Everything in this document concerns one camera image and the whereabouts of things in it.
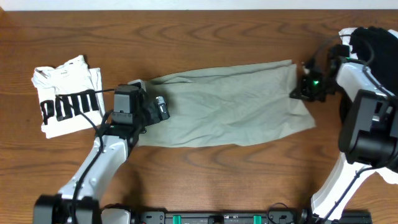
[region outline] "wooden tabletop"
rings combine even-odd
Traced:
[[[87,129],[53,139],[41,132],[33,69],[85,55],[104,88],[197,68],[311,56],[345,27],[398,30],[397,11],[8,12],[0,21],[0,223],[31,223],[40,194],[55,194],[93,144]],[[107,109],[113,94],[105,93]],[[101,204],[169,211],[304,207],[339,153],[340,96],[306,103],[317,127],[256,146],[138,147]],[[347,208],[374,223],[398,223],[398,186],[372,175]]]

